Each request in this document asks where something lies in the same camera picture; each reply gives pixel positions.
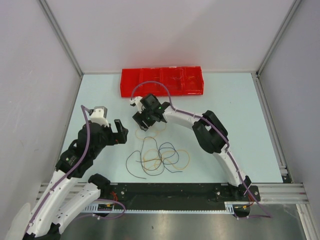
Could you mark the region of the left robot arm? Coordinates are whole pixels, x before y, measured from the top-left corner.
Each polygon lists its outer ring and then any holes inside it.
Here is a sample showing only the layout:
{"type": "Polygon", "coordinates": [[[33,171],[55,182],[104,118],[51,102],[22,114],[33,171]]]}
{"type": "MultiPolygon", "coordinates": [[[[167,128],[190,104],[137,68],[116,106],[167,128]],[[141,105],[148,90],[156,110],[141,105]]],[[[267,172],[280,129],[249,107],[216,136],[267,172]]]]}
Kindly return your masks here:
{"type": "Polygon", "coordinates": [[[60,155],[52,178],[30,214],[25,230],[25,240],[58,240],[65,227],[95,200],[105,200],[113,195],[111,182],[96,173],[83,189],[66,205],[62,205],[71,188],[93,165],[106,146],[125,144],[128,129],[120,119],[114,120],[117,131],[104,120],[89,120],[77,134],[66,151],[60,155]]]}

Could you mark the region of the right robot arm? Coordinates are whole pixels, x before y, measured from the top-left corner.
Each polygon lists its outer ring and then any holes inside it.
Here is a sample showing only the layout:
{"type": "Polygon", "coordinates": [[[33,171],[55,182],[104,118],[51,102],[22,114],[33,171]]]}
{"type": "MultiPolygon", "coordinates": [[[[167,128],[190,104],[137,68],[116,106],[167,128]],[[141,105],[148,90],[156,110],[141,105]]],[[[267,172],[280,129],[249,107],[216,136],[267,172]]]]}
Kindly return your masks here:
{"type": "Polygon", "coordinates": [[[231,196],[242,201],[252,194],[251,179],[240,169],[231,153],[228,131],[212,111],[208,110],[202,115],[183,111],[175,108],[171,101],[160,103],[153,94],[133,97],[130,105],[137,107],[132,118],[144,131],[156,122],[173,123],[192,130],[199,146],[212,154],[222,168],[231,196]]]}

